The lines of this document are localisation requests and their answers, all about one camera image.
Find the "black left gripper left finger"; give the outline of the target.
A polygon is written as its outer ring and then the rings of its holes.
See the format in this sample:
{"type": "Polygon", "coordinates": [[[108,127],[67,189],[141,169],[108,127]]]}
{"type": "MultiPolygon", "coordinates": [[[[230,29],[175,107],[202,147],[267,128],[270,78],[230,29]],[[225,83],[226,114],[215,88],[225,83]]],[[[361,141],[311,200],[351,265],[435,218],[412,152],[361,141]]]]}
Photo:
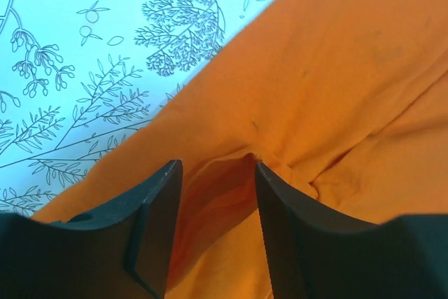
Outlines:
{"type": "Polygon", "coordinates": [[[67,222],[2,214],[1,297],[163,298],[182,176],[172,160],[67,222]]]}

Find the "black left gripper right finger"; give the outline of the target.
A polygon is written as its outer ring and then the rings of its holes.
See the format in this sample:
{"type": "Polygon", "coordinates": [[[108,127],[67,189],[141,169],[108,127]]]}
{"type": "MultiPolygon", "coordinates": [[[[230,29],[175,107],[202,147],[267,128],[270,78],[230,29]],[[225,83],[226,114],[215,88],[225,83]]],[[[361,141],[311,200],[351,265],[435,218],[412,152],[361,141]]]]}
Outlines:
{"type": "Polygon", "coordinates": [[[255,188],[275,298],[446,298],[447,216],[380,225],[288,185],[264,164],[255,188]]]}

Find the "orange t shirt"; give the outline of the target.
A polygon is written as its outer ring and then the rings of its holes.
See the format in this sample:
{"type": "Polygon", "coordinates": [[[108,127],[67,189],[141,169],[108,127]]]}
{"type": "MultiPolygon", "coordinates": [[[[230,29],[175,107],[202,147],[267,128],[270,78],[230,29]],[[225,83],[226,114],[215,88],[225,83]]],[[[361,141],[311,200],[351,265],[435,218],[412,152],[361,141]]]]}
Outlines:
{"type": "Polygon", "coordinates": [[[151,123],[35,213],[183,163],[168,298],[271,298],[258,162],[373,223],[447,211],[447,0],[275,0],[151,123]]]}

